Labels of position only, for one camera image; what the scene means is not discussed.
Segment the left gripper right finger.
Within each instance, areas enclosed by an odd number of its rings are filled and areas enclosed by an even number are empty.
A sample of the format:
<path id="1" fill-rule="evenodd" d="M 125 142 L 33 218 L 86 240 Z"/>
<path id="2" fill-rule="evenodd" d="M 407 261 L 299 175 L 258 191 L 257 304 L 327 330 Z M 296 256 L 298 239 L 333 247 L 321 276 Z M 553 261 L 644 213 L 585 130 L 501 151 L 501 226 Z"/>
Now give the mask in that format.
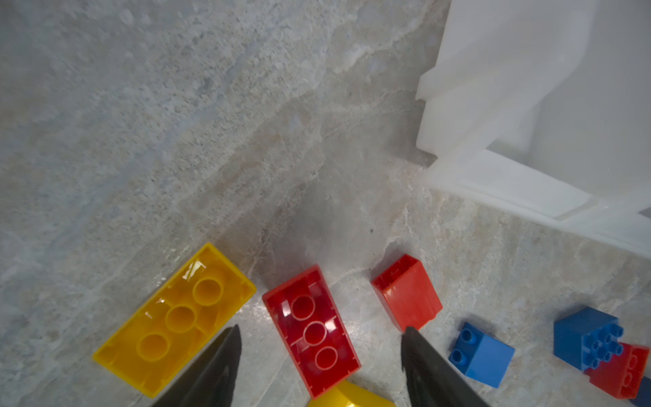
<path id="1" fill-rule="evenodd" d="M 402 335 L 401 363 L 412 406 L 488 407 L 414 327 Z"/>

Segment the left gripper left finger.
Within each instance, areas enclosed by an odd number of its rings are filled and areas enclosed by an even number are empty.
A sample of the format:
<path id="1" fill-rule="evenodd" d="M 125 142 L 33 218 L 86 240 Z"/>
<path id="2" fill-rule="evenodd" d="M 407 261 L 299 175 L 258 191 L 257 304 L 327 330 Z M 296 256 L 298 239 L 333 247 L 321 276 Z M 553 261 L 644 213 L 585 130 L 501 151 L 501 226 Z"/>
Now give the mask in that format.
<path id="1" fill-rule="evenodd" d="M 241 332 L 235 325 L 225 329 L 153 407 L 231 406 L 241 355 Z"/>

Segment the long red lego brick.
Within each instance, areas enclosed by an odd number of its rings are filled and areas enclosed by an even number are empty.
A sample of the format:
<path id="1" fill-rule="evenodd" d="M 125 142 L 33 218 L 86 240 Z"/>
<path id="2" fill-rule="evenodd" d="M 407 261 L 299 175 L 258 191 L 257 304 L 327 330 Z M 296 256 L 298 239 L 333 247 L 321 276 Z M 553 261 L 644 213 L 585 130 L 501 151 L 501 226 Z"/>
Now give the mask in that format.
<path id="1" fill-rule="evenodd" d="M 312 399 L 359 371 L 359 358 L 319 266 L 265 293 L 263 301 Z"/>

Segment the white three-compartment bin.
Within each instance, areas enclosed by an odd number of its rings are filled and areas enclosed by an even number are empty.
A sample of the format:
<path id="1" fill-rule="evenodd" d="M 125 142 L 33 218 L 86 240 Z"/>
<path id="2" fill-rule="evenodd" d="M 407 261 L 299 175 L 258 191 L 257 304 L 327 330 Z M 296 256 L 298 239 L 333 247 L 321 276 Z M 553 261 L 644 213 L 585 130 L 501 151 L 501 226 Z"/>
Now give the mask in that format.
<path id="1" fill-rule="evenodd" d="M 454 1 L 416 96 L 422 184 L 649 257 L 649 2 Z"/>

